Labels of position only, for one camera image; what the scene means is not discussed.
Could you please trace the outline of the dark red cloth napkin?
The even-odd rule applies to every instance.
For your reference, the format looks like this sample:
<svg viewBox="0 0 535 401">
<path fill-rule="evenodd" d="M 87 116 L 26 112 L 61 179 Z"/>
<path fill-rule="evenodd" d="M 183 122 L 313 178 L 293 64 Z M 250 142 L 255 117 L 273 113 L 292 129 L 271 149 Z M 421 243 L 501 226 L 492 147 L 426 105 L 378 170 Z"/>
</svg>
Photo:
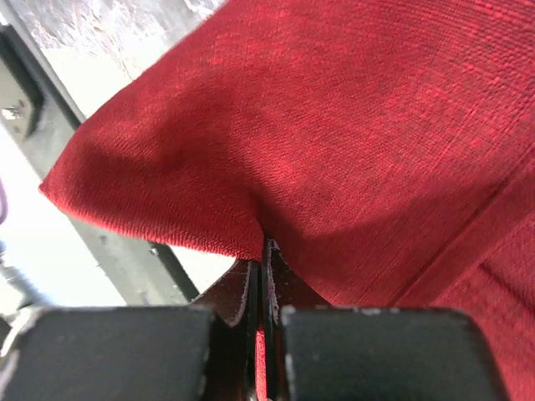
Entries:
<svg viewBox="0 0 535 401">
<path fill-rule="evenodd" d="M 534 397 L 534 4 L 230 1 L 70 140 L 110 216 L 338 304 L 470 313 Z"/>
</svg>

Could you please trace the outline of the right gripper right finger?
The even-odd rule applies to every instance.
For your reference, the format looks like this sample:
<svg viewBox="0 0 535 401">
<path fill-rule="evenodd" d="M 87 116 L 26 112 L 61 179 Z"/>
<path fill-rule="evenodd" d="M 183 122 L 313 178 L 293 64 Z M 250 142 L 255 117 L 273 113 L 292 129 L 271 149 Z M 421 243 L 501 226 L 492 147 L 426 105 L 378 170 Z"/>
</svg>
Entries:
<svg viewBox="0 0 535 401">
<path fill-rule="evenodd" d="M 333 400 L 333 311 L 285 262 L 275 240 L 264 242 L 259 267 L 261 380 L 269 400 Z"/>
</svg>

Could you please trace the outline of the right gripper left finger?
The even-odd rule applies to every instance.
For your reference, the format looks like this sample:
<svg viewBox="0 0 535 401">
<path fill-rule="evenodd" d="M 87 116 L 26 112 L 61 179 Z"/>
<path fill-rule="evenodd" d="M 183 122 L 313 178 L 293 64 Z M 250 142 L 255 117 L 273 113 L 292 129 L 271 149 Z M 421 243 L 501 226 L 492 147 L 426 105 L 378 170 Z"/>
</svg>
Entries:
<svg viewBox="0 0 535 401">
<path fill-rule="evenodd" d="M 214 312 L 203 400 L 256 400 L 259 264 L 236 261 L 194 304 Z"/>
</svg>

